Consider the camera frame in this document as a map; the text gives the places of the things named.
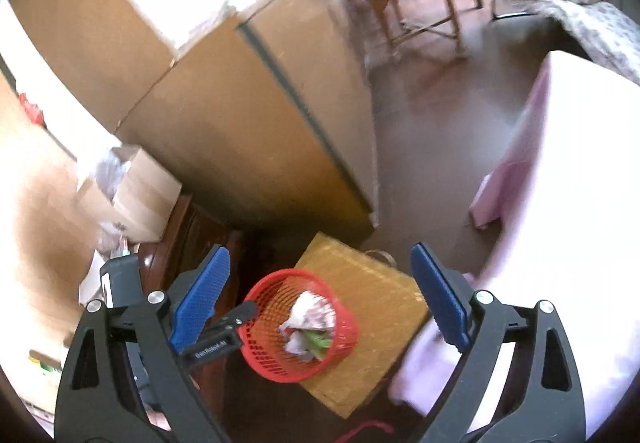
blue textured pad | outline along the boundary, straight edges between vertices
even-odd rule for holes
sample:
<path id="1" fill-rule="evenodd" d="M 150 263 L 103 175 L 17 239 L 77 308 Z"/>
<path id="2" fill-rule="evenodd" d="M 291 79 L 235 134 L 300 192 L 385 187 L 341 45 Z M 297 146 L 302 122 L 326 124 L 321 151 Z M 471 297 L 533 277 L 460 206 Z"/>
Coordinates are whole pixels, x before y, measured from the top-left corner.
<path id="1" fill-rule="evenodd" d="M 174 332 L 169 340 L 177 353 L 196 343 L 205 323 L 215 313 L 215 304 L 229 278 L 231 260 L 220 247 L 209 264 L 180 302 L 174 317 Z"/>
<path id="2" fill-rule="evenodd" d="M 470 344 L 466 311 L 442 275 L 438 263 L 422 245 L 415 245 L 411 250 L 411 271 L 444 340 L 463 353 Z"/>

plastic basket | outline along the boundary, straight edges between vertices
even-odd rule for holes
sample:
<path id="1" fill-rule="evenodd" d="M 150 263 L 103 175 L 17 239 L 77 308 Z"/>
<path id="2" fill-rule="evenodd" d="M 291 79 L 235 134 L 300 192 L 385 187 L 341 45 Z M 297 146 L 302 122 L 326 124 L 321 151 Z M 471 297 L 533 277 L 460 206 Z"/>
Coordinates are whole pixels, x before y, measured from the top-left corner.
<path id="1" fill-rule="evenodd" d="M 284 350 L 286 338 L 278 328 L 289 318 L 291 307 L 304 291 L 328 299 L 335 310 L 331 347 L 322 361 L 303 362 Z M 317 375 L 346 357 L 358 341 L 353 314 L 321 279 L 302 269 L 281 269 L 260 280 L 247 294 L 258 307 L 258 318 L 239 329 L 246 362 L 260 376 L 279 383 L 294 383 Z"/>

pink bed sheet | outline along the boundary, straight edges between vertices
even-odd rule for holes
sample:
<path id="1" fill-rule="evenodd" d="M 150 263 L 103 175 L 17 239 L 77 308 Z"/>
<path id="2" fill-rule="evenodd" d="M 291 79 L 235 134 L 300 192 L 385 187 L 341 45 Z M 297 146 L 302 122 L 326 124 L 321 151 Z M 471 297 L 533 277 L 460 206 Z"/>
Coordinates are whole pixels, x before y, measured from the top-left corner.
<path id="1" fill-rule="evenodd" d="M 640 368 L 639 192 L 640 88 L 551 52 L 507 152 L 470 207 L 477 227 L 502 221 L 476 288 L 504 303 L 556 305 L 580 373 L 587 436 Z M 512 354 L 505 344 L 470 429 L 491 420 Z M 390 397 L 426 415 L 459 358 L 430 321 Z"/>

tiled floor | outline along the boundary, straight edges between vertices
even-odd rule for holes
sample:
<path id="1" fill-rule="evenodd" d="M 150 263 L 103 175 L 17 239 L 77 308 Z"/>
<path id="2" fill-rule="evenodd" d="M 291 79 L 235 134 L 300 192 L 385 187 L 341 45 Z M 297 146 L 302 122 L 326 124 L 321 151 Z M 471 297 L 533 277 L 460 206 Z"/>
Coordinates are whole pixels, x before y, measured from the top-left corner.
<path id="1" fill-rule="evenodd" d="M 367 19 L 370 82 L 378 137 L 380 227 L 363 248 L 382 248 L 408 270 L 411 246 L 425 241 L 441 260 L 478 271 L 499 234 L 479 232 L 466 210 L 482 177 L 507 146 L 538 67 L 552 49 L 576 51 L 552 22 L 537 17 L 490 22 L 488 9 L 456 0 L 468 49 L 422 35 L 388 57 L 380 30 Z M 437 20 L 442 0 L 403 5 L 407 16 Z M 224 425 L 236 443 L 331 443 L 368 419 L 390 423 L 392 437 L 367 429 L 353 439 L 405 441 L 420 421 L 393 406 L 382 387 L 371 403 L 342 420 L 297 385 L 278 385 L 253 373 L 235 355 L 228 365 Z"/>

silver screw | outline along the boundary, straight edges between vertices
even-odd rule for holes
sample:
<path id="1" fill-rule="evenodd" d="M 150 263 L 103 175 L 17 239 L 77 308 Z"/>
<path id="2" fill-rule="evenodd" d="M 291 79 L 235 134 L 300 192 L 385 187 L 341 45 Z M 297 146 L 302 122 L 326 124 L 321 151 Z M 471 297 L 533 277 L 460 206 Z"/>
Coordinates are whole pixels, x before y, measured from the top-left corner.
<path id="1" fill-rule="evenodd" d="M 99 300 L 92 300 L 89 304 L 86 305 L 86 310 L 89 313 L 95 313 L 102 307 L 102 302 Z"/>
<path id="2" fill-rule="evenodd" d="M 160 304 L 164 300 L 164 291 L 157 289 L 146 297 L 150 304 Z"/>
<path id="3" fill-rule="evenodd" d="M 476 300 L 482 304 L 491 304 L 494 301 L 494 296 L 488 291 L 481 289 L 476 293 Z"/>
<path id="4" fill-rule="evenodd" d="M 540 309 L 545 313 L 552 313 L 554 310 L 554 305 L 551 304 L 548 300 L 540 301 Z"/>

